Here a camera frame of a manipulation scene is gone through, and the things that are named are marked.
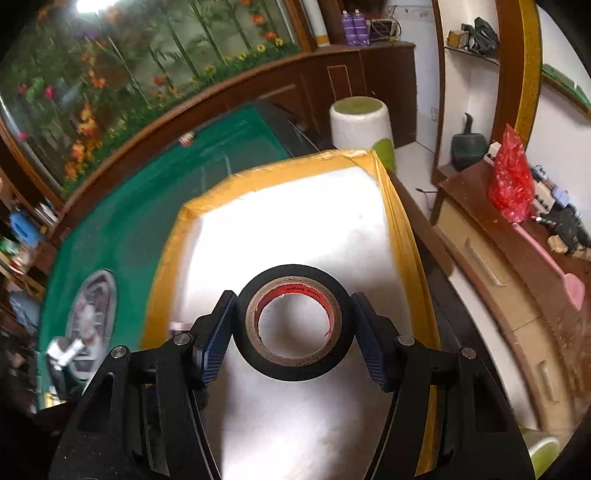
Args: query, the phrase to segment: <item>wooden wall panel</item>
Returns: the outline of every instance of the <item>wooden wall panel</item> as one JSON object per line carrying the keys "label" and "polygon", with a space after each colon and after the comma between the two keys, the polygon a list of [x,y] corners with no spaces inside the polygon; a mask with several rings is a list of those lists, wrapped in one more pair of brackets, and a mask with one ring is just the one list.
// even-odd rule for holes
{"label": "wooden wall panel", "polygon": [[316,128],[327,137],[330,136],[330,106],[349,96],[349,93],[352,96],[367,95],[358,51],[339,55],[335,59],[311,59],[303,76]]}
{"label": "wooden wall panel", "polygon": [[388,106],[394,145],[417,139],[417,76],[412,48],[372,48],[361,51],[363,77],[371,96]]}

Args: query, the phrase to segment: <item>gold trim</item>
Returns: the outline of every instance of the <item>gold trim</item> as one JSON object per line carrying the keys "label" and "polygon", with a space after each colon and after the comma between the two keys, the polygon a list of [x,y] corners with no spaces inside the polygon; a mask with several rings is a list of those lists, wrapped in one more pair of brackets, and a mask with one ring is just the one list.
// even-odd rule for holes
{"label": "gold trim", "polygon": [[524,71],[515,131],[520,134],[527,146],[540,98],[542,41],[540,17],[534,0],[519,0],[519,9],[524,32]]}

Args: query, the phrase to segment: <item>drawer handle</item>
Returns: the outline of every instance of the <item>drawer handle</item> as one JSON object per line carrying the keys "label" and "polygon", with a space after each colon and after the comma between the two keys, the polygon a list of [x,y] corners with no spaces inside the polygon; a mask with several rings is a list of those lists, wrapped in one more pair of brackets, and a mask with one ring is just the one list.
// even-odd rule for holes
{"label": "drawer handle", "polygon": [[488,267],[488,265],[485,264],[483,258],[478,254],[478,252],[476,250],[474,250],[474,247],[472,246],[472,243],[470,242],[470,237],[468,237],[468,239],[466,240],[466,248],[472,253],[472,255],[474,255],[474,258],[476,258],[476,261],[478,262],[478,264],[482,268],[484,268],[485,272],[488,273],[488,276],[491,278],[492,282],[497,287],[506,287],[507,286],[506,283],[501,283],[499,281],[499,279],[492,272],[492,270]]}
{"label": "drawer handle", "polygon": [[550,400],[554,403],[558,403],[558,397],[556,396],[556,390],[554,389],[554,385],[552,384],[552,379],[550,378],[550,369],[548,368],[548,362],[546,360],[542,360],[538,366],[540,367],[540,372],[542,373],[542,378],[544,379],[544,383],[546,385],[546,390],[548,392],[548,396]]}

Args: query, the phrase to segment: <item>wooden drawer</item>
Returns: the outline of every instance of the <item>wooden drawer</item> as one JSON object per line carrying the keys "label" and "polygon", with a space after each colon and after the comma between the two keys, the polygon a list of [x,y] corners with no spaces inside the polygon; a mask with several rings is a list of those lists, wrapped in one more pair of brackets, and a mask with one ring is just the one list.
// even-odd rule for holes
{"label": "wooden drawer", "polygon": [[523,351],[526,368],[529,367],[532,372],[532,387],[538,390],[534,394],[541,407],[541,426],[545,431],[556,435],[564,447],[573,433],[575,419],[570,390],[550,332],[543,319],[537,319],[514,333],[519,344],[516,347]]}
{"label": "wooden drawer", "polygon": [[461,255],[482,280],[484,288],[502,312],[511,330],[516,330],[540,316],[529,292],[479,229],[445,199],[437,226],[451,250]]}

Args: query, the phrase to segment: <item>wooden doorframe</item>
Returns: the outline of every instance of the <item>wooden doorframe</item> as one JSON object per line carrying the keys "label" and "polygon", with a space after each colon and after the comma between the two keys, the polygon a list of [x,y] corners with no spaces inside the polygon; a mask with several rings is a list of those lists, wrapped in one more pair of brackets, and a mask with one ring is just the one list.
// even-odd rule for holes
{"label": "wooden doorframe", "polygon": [[[437,31],[439,54],[439,122],[437,142],[431,169],[431,182],[439,184],[447,178],[438,166],[441,132],[445,110],[444,32],[438,0],[431,0]],[[530,140],[541,88],[542,39],[540,18],[534,0],[496,0],[499,19],[500,71],[496,97],[495,119],[491,141],[502,141],[505,125],[519,133],[524,145]]]}

